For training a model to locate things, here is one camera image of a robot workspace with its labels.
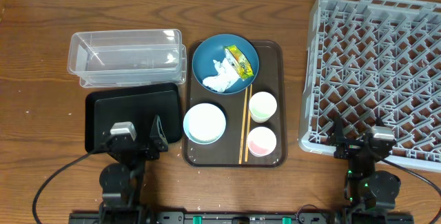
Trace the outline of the light blue rice bowl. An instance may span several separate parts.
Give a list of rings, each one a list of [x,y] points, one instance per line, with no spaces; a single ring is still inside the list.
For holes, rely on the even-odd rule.
[[[199,103],[191,107],[183,119],[185,135],[200,145],[219,140],[225,132],[226,124],[223,111],[211,103]]]

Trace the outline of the white cup pink inside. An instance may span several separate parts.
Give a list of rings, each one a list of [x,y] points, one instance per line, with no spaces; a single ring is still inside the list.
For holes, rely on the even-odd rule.
[[[256,157],[271,154],[277,144],[277,138],[273,131],[266,127],[257,127],[247,135],[247,147],[249,152]]]

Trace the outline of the white cup green inside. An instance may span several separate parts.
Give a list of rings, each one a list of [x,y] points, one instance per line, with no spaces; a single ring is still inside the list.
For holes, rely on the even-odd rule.
[[[257,92],[249,101],[251,118],[257,123],[264,123],[274,115],[278,107],[276,98],[268,92]]]

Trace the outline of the white tissue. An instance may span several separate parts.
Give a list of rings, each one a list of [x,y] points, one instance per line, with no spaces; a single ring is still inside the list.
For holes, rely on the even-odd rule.
[[[203,85],[217,93],[224,93],[224,91],[233,86],[240,77],[226,58],[221,62],[215,60],[213,60],[213,62],[218,74],[203,79]]]

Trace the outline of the blue plate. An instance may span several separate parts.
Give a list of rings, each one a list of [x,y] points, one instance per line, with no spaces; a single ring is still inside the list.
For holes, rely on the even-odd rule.
[[[254,71],[254,76],[245,80],[239,78],[233,86],[224,93],[217,93],[203,85],[203,79],[210,76],[216,76],[218,73],[214,67],[215,61],[222,61],[225,58],[224,47],[236,45],[247,57]],[[246,39],[235,34],[217,34],[203,41],[194,52],[192,58],[192,71],[196,80],[207,90],[216,94],[236,94],[256,79],[260,69],[260,61],[254,46]]]

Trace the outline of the yellow green snack wrapper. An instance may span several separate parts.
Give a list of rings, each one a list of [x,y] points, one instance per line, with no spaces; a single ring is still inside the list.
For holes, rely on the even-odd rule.
[[[252,70],[250,62],[236,45],[224,47],[224,52],[228,63],[233,69],[235,69],[236,73],[242,80],[254,76],[254,71]]]

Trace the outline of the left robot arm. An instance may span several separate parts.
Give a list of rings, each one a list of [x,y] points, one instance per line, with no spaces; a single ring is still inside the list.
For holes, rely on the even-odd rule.
[[[106,134],[101,150],[116,163],[100,174],[103,202],[99,207],[98,224],[147,224],[154,214],[141,205],[139,196],[145,173],[145,162],[157,160],[168,151],[169,143],[160,116],[153,119],[147,138],[140,139],[130,121],[115,123]]]

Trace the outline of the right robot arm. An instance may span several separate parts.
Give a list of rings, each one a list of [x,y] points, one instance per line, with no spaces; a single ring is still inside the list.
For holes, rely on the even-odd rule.
[[[386,223],[388,211],[396,206],[401,182],[396,175],[377,170],[376,163],[396,144],[392,129],[377,119],[358,137],[348,138],[337,116],[327,143],[336,148],[336,159],[348,161],[344,197],[350,205],[335,214],[334,223]]]

